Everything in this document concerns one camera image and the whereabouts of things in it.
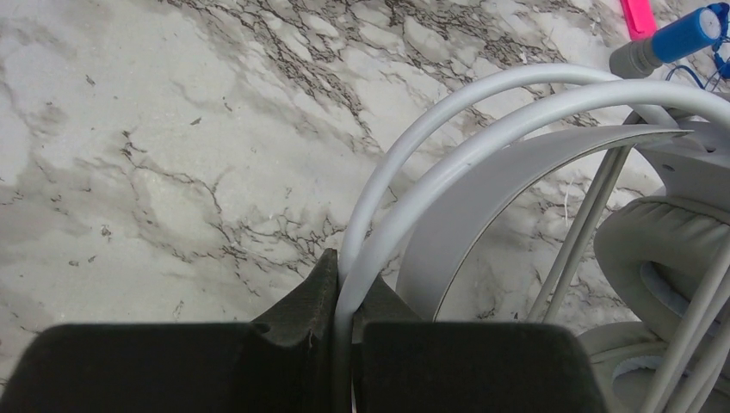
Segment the white grey over-ear headphones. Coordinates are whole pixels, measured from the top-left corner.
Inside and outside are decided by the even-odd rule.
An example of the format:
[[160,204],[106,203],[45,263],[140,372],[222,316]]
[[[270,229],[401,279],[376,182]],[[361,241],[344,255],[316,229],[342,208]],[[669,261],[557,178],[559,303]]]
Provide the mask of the white grey over-ear headphones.
[[395,141],[339,270],[337,412],[377,278],[428,322],[569,330],[604,412],[726,412],[729,95],[557,64],[472,83]]

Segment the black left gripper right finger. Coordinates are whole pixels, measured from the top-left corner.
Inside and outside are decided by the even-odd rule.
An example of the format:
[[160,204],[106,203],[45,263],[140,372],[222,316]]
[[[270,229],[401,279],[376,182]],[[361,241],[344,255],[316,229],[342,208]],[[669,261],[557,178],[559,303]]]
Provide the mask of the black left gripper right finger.
[[551,324],[428,322],[377,278],[354,320],[360,412],[604,412],[586,352]]

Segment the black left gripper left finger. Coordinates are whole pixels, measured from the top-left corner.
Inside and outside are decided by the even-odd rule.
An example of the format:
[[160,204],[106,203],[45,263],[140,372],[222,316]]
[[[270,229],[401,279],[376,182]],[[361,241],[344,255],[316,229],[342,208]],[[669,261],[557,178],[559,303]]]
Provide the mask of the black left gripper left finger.
[[63,324],[26,348],[4,412],[327,412],[337,252],[250,322]]

